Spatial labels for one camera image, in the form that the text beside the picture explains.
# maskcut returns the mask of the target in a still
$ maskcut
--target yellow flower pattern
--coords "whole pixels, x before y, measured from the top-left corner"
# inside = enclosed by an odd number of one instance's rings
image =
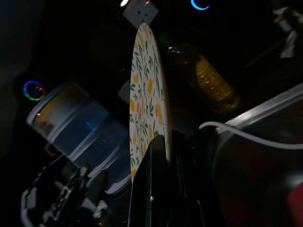
[[[142,24],[134,42],[130,91],[130,153],[132,180],[150,141],[164,135],[169,150],[168,121],[158,47],[151,29]]]

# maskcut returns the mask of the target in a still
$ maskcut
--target wire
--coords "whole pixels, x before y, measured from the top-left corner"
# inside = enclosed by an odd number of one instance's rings
[[[269,147],[274,147],[274,148],[279,148],[279,149],[288,149],[288,150],[301,150],[303,149],[303,144],[285,144],[285,143],[278,143],[278,142],[273,142],[270,140],[262,139],[257,136],[250,135],[246,132],[243,132],[239,129],[236,129],[234,127],[231,127],[227,124],[219,123],[219,122],[205,122],[199,126],[199,129],[202,129],[206,126],[216,126],[220,127],[223,129],[226,129],[228,131],[231,131],[234,134],[237,134],[238,136],[242,136],[244,138],[247,138],[249,140],[252,140],[254,142],[269,146]]]

